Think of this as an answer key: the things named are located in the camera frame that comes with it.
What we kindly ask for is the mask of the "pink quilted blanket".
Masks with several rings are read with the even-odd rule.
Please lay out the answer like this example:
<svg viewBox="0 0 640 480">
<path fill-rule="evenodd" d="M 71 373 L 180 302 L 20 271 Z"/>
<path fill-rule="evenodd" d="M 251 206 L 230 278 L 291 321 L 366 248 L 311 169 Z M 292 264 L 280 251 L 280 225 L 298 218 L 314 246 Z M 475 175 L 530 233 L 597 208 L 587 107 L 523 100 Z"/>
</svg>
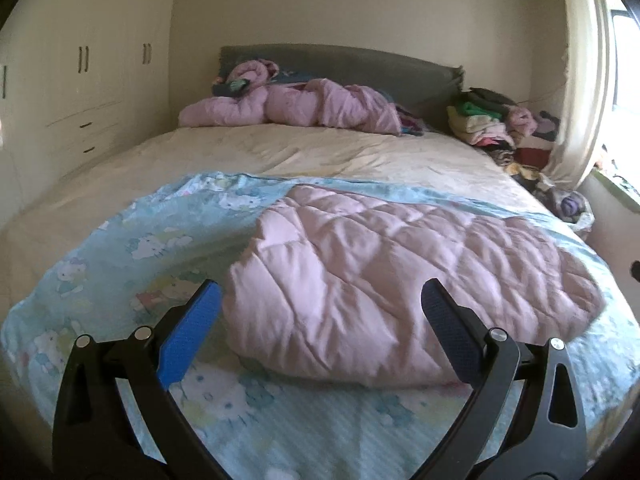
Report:
<svg viewBox="0 0 640 480">
<path fill-rule="evenodd" d="M 262 212 L 230 266 L 228 344 L 299 378 L 448 384 L 456 375 L 421 307 L 433 278 L 528 344 L 573 340 L 605 306 L 586 266 L 522 217 L 297 185 Z"/>
</svg>

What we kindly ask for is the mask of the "pile of mixed clothes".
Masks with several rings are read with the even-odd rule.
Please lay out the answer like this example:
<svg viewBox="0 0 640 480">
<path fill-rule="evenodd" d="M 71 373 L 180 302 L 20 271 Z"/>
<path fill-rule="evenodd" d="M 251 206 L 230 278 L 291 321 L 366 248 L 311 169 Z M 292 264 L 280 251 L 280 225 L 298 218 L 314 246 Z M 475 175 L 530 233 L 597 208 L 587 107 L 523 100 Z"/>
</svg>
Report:
<svg viewBox="0 0 640 480">
<path fill-rule="evenodd" d="M 447 107 L 447 115 L 454 136 L 488 155 L 577 236 L 588 237 L 594 223 L 588 200 L 546 175 L 560 132 L 559 118 L 545 110 L 532 112 L 483 88 L 462 93 Z"/>
</svg>

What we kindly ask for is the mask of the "blue Hello Kitty sheet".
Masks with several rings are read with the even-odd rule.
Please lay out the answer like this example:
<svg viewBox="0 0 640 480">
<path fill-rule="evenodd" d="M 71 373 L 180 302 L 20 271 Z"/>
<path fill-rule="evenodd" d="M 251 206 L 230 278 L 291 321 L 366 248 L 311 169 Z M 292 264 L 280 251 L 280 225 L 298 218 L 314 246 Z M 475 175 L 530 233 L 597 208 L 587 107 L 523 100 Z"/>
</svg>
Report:
<svg viewBox="0 0 640 480">
<path fill-rule="evenodd" d="M 488 217 L 522 216 L 582 260 L 608 304 L 568 347 L 589 456 L 614 439 L 639 393 L 639 327 L 604 262 L 558 219 L 420 186 L 337 179 L 326 186 Z M 41 451 L 50 448 L 55 401 L 75 339 L 83 333 L 126 337 L 183 304 L 202 281 L 221 281 L 258 214 L 290 188 L 284 179 L 199 174 L 140 198 L 55 259 L 1 329 L 6 382 L 12 399 L 25 405 L 20 426 Z M 444 436 L 469 391 L 301 382 L 235 356 L 216 325 L 171 394 L 234 478 L 405 479 Z"/>
</svg>

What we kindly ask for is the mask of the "beige mattress cover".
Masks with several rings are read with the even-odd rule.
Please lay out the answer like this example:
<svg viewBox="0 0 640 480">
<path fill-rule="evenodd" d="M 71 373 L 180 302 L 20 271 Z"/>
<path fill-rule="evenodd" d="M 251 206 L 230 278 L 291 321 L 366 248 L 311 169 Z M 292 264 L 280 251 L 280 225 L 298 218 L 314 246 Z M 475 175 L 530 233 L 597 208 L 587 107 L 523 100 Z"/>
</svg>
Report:
<svg viewBox="0 0 640 480">
<path fill-rule="evenodd" d="M 421 185 L 516 212 L 541 203 L 486 154 L 439 133 L 382 136 L 260 125 L 178 129 L 80 170 L 1 233 L 1 311 L 25 298 L 51 266 L 103 221 L 187 174 L 334 177 Z"/>
</svg>

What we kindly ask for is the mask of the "grey upholstered headboard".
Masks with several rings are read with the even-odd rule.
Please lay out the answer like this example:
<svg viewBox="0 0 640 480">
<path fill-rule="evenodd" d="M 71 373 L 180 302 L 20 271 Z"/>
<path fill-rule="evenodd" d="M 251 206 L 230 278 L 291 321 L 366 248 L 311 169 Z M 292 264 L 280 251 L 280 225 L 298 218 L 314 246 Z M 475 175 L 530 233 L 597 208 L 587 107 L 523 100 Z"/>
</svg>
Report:
<svg viewBox="0 0 640 480">
<path fill-rule="evenodd" d="M 220 72 L 265 58 L 284 72 L 360 84 L 393 98 L 396 104 L 441 133 L 450 133 L 447 108 L 462 93 L 464 70 L 378 50 L 326 44 L 250 44 L 219 51 Z"/>
</svg>

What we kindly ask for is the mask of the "dark patterned pillow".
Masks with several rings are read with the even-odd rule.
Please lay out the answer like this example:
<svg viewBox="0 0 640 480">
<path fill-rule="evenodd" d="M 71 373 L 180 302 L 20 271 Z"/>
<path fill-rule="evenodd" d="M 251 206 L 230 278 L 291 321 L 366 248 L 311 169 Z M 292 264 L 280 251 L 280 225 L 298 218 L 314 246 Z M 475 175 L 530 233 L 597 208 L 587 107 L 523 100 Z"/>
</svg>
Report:
<svg viewBox="0 0 640 480">
<path fill-rule="evenodd" d="M 298 84 L 306 84 L 307 82 L 311 81 L 311 79 L 312 77 L 307 76 L 273 78 L 271 80 L 268 80 L 267 84 L 284 84 L 285 86 L 294 84 L 294 86 L 297 86 Z M 241 78 L 231 82 L 223 82 L 221 79 L 218 79 L 212 85 L 212 96 L 222 96 L 223 98 L 239 98 L 240 96 L 244 96 L 246 92 L 250 91 L 251 84 L 252 83 L 246 78 Z"/>
</svg>

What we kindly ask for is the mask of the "crumpled pink comforter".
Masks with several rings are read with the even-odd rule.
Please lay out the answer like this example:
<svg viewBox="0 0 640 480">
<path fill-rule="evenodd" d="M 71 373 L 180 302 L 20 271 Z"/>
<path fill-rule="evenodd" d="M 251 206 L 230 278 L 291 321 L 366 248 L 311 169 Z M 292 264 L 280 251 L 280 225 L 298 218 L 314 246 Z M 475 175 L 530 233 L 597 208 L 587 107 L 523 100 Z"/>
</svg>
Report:
<svg viewBox="0 0 640 480">
<path fill-rule="evenodd" d="M 233 67 L 223 82 L 241 78 L 252 84 L 239 98 L 210 96 L 186 106 L 178 115 L 184 128 L 242 127 L 278 124 L 294 127 L 326 127 L 367 133 L 401 134 L 401 121 L 393 101 L 367 86 L 343 86 L 328 78 L 312 78 L 306 84 L 267 84 L 282 74 L 275 62 L 254 58 Z"/>
</svg>

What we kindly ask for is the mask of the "cream curtain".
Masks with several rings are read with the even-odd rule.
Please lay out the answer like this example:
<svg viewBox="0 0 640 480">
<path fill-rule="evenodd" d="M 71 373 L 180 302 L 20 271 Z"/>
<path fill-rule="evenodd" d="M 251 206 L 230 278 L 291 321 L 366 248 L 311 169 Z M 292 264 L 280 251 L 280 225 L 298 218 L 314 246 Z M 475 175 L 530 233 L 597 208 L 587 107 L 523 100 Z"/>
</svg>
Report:
<svg viewBox="0 0 640 480">
<path fill-rule="evenodd" d="M 615 40 L 606 0 L 565 0 L 566 85 L 561 129 L 548 177 L 561 188 L 582 184 L 602 144 L 614 98 Z"/>
</svg>

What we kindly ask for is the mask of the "cream built-in wardrobe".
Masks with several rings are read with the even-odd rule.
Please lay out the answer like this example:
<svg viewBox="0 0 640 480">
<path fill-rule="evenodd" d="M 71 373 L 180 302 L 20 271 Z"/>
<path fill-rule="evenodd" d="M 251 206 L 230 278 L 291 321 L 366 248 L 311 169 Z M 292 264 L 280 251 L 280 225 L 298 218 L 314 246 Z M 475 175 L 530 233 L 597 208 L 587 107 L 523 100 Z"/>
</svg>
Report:
<svg viewBox="0 0 640 480">
<path fill-rule="evenodd" d="M 1 221 L 168 129 L 174 0 L 1 0 Z"/>
</svg>

